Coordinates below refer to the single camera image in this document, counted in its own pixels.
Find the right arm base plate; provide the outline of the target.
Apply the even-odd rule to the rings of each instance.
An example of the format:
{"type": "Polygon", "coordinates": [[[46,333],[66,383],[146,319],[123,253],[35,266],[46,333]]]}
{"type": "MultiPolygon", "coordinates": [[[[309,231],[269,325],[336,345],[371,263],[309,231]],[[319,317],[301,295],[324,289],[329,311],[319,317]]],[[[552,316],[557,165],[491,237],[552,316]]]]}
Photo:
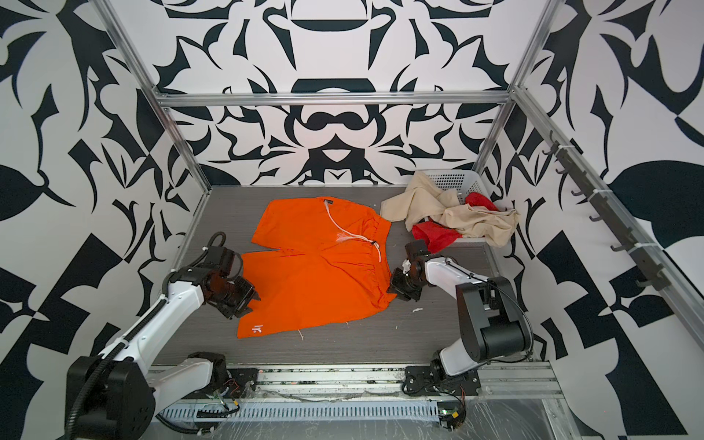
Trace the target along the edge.
{"type": "Polygon", "coordinates": [[[401,391],[410,396],[440,396],[448,393],[456,397],[478,396],[480,388],[476,370],[458,376],[444,376],[438,368],[429,365],[407,366],[401,383],[401,391]]]}

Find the orange shorts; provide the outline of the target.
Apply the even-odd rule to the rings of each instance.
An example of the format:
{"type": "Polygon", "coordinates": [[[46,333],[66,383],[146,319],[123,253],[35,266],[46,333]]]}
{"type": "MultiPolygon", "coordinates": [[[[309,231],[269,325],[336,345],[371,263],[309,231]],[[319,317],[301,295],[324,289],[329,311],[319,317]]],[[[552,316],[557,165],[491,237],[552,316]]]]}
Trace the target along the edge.
{"type": "Polygon", "coordinates": [[[258,300],[240,318],[240,339],[345,324],[395,299],[386,256],[391,223],[370,207],[332,198],[269,203],[243,257],[258,300]]]}

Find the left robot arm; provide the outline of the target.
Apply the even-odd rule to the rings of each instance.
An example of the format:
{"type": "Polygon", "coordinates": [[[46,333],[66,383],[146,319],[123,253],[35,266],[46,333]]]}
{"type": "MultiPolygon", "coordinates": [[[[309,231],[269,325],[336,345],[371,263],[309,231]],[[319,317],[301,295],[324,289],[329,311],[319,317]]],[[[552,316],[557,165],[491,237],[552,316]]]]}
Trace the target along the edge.
{"type": "Polygon", "coordinates": [[[207,245],[191,264],[169,273],[146,315],[92,357],[67,372],[67,439],[139,439],[154,419],[194,393],[216,394],[230,376],[223,355],[196,352],[179,365],[150,374],[156,357],[187,318],[210,305],[226,319],[250,313],[258,299],[242,275],[242,256],[207,245]]]}

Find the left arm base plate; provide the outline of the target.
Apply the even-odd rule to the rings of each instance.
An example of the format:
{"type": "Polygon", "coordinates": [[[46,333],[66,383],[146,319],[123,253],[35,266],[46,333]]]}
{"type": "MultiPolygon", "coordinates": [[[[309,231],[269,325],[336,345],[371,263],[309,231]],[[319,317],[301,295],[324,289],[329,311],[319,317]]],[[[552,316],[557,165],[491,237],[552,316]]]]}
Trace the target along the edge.
{"type": "Polygon", "coordinates": [[[259,373],[258,368],[230,368],[216,393],[223,399],[247,398],[257,390],[259,373]]]}

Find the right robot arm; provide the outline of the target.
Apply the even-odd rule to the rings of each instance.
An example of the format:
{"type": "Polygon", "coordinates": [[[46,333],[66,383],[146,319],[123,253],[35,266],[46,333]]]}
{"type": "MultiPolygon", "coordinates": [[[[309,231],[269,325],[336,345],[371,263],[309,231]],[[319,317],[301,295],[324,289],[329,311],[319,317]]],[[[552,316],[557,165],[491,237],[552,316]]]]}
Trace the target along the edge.
{"type": "Polygon", "coordinates": [[[405,245],[406,259],[392,273],[390,291],[418,301],[425,287],[436,287],[456,300],[459,339],[439,350],[431,361],[443,381],[491,361],[513,362],[530,357],[534,332],[509,281],[466,269],[453,258],[430,252],[423,240],[405,245]]]}

